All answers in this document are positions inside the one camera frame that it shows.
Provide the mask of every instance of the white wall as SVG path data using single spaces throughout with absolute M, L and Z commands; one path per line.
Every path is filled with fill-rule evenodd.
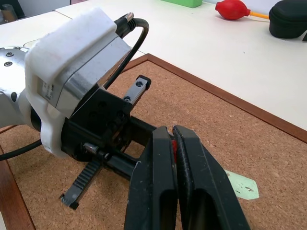
M 210 3 L 217 3 L 218 1 L 222 0 L 203 0 L 203 1 Z M 269 14 L 270 9 L 280 0 L 241 0 L 241 1 L 245 3 L 248 9 L 254 12 Z
M 53 11 L 68 6 L 70 0 L 18 0 L 26 17 Z

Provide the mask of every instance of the label sticker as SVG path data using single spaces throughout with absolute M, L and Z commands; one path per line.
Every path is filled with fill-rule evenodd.
M 43 94 L 48 100 L 51 100 L 53 95 L 54 85 L 49 85 L 47 83 L 43 83 Z

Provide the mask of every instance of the black case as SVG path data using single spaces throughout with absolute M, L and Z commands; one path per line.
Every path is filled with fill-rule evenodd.
M 307 30 L 307 0 L 283 0 L 270 10 L 270 33 L 278 38 L 297 38 Z

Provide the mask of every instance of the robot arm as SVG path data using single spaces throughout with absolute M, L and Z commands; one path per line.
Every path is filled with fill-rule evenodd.
M 122 38 L 136 26 L 143 33 L 130 50 Z M 178 199 L 184 230 L 249 230 L 225 171 L 194 132 L 175 126 L 172 136 L 130 115 L 149 90 L 149 78 L 138 76 L 123 98 L 107 91 L 148 27 L 131 13 L 113 22 L 94 9 L 30 51 L 0 49 L 0 105 L 6 108 L 0 127 L 28 124 L 41 132 L 50 153 L 88 162 L 61 196 L 73 209 L 99 171 L 109 168 L 130 180 L 125 230 L 175 229 Z M 7 85 L 2 71 L 10 76 Z M 145 146 L 138 159 L 125 153 L 132 141 Z

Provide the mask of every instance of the red blower bulb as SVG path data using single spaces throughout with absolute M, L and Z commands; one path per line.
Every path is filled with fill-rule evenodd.
M 218 2 L 215 10 L 220 13 L 223 18 L 228 20 L 237 20 L 244 16 L 249 16 L 250 10 L 240 0 L 224 0 Z

